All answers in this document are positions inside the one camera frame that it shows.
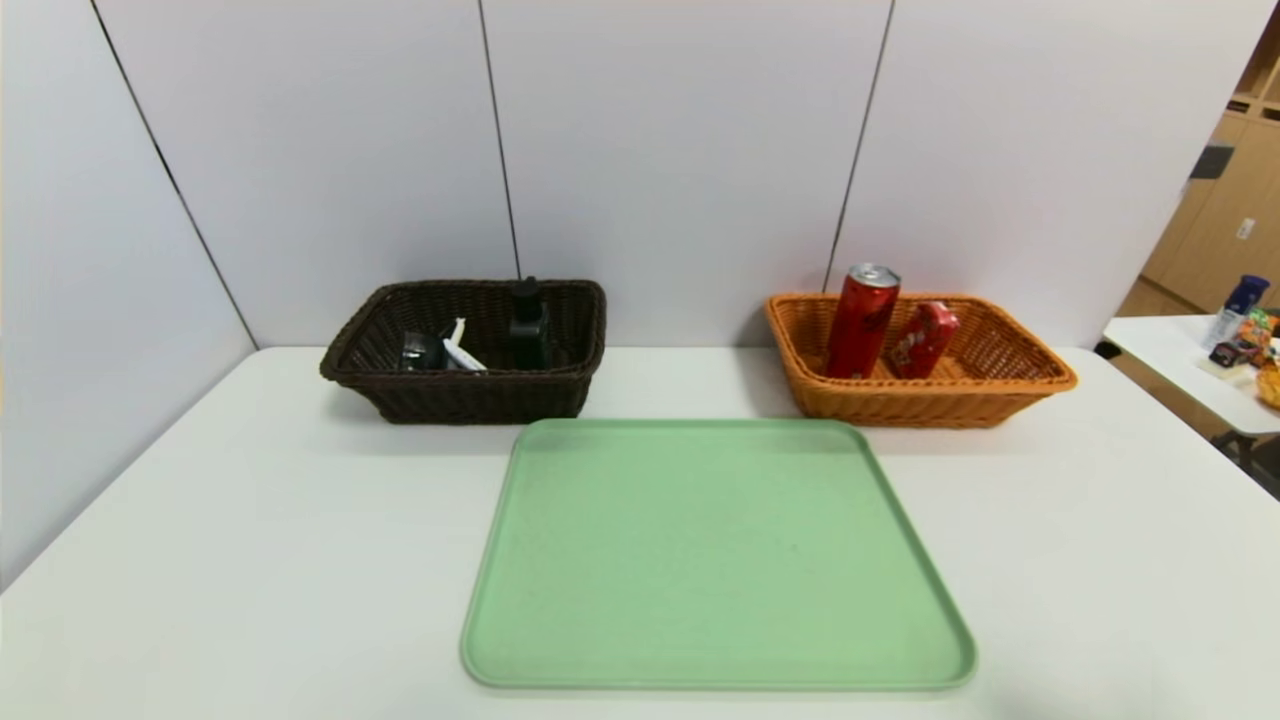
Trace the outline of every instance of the cabinet door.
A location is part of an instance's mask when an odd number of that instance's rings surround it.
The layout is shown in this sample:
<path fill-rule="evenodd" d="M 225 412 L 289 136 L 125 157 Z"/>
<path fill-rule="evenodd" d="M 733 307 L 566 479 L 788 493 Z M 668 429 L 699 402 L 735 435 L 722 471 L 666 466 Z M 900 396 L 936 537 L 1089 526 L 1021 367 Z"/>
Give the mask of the cabinet door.
<path fill-rule="evenodd" d="M 1248 124 L 1244 118 L 1222 115 L 1217 127 L 1213 128 L 1211 140 L 1239 145 L 1240 136 L 1244 135 L 1244 128 Z M 1175 258 L 1178 258 L 1178 251 L 1181 249 L 1187 234 L 1199 217 L 1201 210 L 1204 209 L 1204 204 L 1208 202 L 1210 195 L 1213 193 L 1213 187 L 1219 181 L 1192 181 L 1188 184 L 1183 201 L 1178 205 L 1178 210 L 1174 211 L 1174 217 L 1169 219 L 1169 225 L 1165 227 L 1165 234 L 1160 236 L 1156 250 L 1147 259 L 1147 266 L 1142 269 L 1143 275 L 1157 283 L 1165 282 L 1165 273 L 1172 266 Z"/>
<path fill-rule="evenodd" d="M 1161 284 L 1204 310 L 1215 310 L 1242 274 L 1265 274 L 1280 260 L 1277 170 L 1280 127 L 1249 123 Z M 1248 219 L 1253 227 L 1240 238 Z M 1277 282 L 1280 277 L 1268 279 Z"/>

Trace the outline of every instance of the white wall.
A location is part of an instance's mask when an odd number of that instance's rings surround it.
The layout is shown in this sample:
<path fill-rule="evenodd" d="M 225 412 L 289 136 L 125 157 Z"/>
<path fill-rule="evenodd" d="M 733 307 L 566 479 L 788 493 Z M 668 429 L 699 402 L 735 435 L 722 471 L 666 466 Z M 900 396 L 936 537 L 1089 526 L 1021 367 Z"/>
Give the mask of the white wall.
<path fill-rule="evenodd" d="M 476 0 L 101 12 L 259 343 L 328 345 L 385 283 L 516 275 Z"/>
<path fill-rule="evenodd" d="M 521 268 L 614 345 L 763 345 L 820 290 L 888 0 L 485 0 Z"/>
<path fill-rule="evenodd" d="M 6 585 L 252 346 L 90 4 L 4 10 Z"/>
<path fill-rule="evenodd" d="M 1092 347 L 1274 5 L 899 3 L 828 288 L 884 263 Z"/>

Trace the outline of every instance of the basket rim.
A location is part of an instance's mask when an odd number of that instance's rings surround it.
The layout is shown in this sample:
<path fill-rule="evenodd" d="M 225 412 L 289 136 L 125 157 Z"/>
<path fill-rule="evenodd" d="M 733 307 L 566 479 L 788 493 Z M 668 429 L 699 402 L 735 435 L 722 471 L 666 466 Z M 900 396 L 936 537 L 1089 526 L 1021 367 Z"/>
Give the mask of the basket rim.
<path fill-rule="evenodd" d="M 385 387 L 390 384 L 422 386 L 422 384 L 466 384 L 466 383 L 494 383 L 497 380 L 525 383 L 564 383 L 581 379 L 590 379 L 600 366 L 604 357 L 604 331 L 607 323 L 604 288 L 595 281 L 588 279 L 539 279 L 543 287 L 579 287 L 589 291 L 595 300 L 595 316 L 589 329 L 591 350 L 586 360 L 554 368 L 550 370 L 513 370 L 492 369 L 483 373 L 460 373 L 458 370 L 349 370 L 339 366 L 343 355 L 347 354 L 351 342 L 365 329 L 372 318 L 374 311 L 387 297 L 399 290 L 420 287 L 511 287 L 518 281 L 471 281 L 471 279 L 428 279 L 389 283 L 375 290 L 367 300 L 356 310 L 338 331 L 333 342 L 325 350 L 320 360 L 320 375 L 326 380 L 333 380 L 344 387 L 362 387 L 370 382 Z"/>
<path fill-rule="evenodd" d="M 995 302 L 989 300 L 965 293 L 941 293 L 941 292 L 904 292 L 899 299 L 910 299 L 918 302 L 928 301 L 961 301 L 972 302 L 975 305 L 982 305 L 984 309 L 991 311 L 993 315 L 1001 319 L 1001 322 L 1007 323 L 1019 334 L 1021 334 L 1028 342 L 1036 346 L 1037 350 L 1043 352 L 1059 370 L 1057 374 L 1050 378 L 1042 378 L 1036 380 L 1018 379 L 1018 378 L 995 378 L 995 379 L 975 379 L 975 378 L 919 378 L 919 379 L 901 379 L 901 378 L 883 378 L 883 379 L 838 379 L 827 378 L 819 375 L 810 370 L 803 361 L 800 361 L 800 354 L 796 351 L 795 345 L 791 342 L 791 334 L 787 332 L 786 325 L 777 316 L 778 307 L 788 304 L 800 302 L 815 302 L 827 300 L 838 300 L 840 293 L 835 292 L 787 292 L 781 295 L 773 295 L 765 301 L 765 315 L 769 318 L 769 325 L 773 328 L 773 337 L 778 342 L 778 350 L 782 355 L 782 364 L 787 369 L 787 374 L 797 377 L 810 384 L 818 384 L 826 387 L 831 391 L 874 391 L 874 392 L 901 392 L 908 395 L 1034 395 L 1046 396 L 1055 395 L 1059 392 L 1066 392 L 1076 386 L 1079 378 L 1075 370 L 1071 369 L 1056 352 L 1050 350 L 1043 341 L 1030 333 L 1021 323 L 1014 319 L 1012 315 L 1005 311 Z"/>

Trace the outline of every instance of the wooden cabinet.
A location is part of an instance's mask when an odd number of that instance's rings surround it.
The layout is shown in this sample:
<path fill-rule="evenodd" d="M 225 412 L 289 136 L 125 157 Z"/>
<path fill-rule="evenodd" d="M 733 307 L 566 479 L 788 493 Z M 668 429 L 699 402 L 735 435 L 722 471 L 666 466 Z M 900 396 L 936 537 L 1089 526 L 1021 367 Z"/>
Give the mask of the wooden cabinet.
<path fill-rule="evenodd" d="M 1244 118 L 1235 115 L 1222 115 L 1222 120 L 1217 123 L 1213 129 L 1212 140 L 1217 142 L 1225 142 L 1228 145 L 1239 145 L 1240 136 L 1244 135 L 1244 128 L 1248 123 Z M 1212 195 L 1213 188 L 1220 181 L 1192 181 L 1187 186 L 1187 193 L 1183 196 L 1183 201 L 1178 205 L 1178 210 L 1174 217 L 1169 220 L 1169 225 L 1165 228 L 1165 234 L 1160 236 L 1160 242 L 1156 245 L 1155 252 L 1147 260 L 1147 266 L 1142 269 L 1142 274 L 1151 281 L 1157 283 L 1164 283 L 1164 275 L 1169 272 L 1174 260 L 1178 258 L 1178 251 L 1183 246 L 1183 241 L 1187 240 L 1187 233 L 1190 231 L 1192 224 L 1199 218 L 1201 210 L 1204 209 L 1204 204 L 1208 201 L 1210 195 Z"/>
<path fill-rule="evenodd" d="M 1226 172 L 1190 182 L 1142 274 L 1206 311 L 1258 274 L 1280 305 L 1280 8 L 1212 138 L 1235 146 Z"/>
<path fill-rule="evenodd" d="M 1146 270 L 1152 281 L 1210 311 L 1244 273 L 1280 283 L 1280 127 L 1224 118 L 1219 129 L 1234 132 L 1235 123 L 1244 127 L 1226 172 L 1198 211 L 1183 202 Z M 1248 237 L 1239 237 L 1249 220 Z M 1181 227 L 1187 229 L 1178 242 Z"/>

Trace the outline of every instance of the orange wicker basket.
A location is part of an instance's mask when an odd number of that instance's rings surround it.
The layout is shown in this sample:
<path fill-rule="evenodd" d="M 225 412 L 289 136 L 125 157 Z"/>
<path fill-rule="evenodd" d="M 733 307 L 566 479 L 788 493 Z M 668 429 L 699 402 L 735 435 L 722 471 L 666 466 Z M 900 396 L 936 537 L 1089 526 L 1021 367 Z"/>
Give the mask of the orange wicker basket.
<path fill-rule="evenodd" d="M 868 379 L 822 377 L 838 295 L 776 295 L 765 305 L 796 405 L 810 418 L 855 425 L 989 428 L 1056 392 L 1075 373 L 1000 307 L 965 295 L 902 295 L 884 347 L 892 347 L 916 304 L 946 302 L 960 328 L 925 379 L 893 377 L 883 359 Z"/>

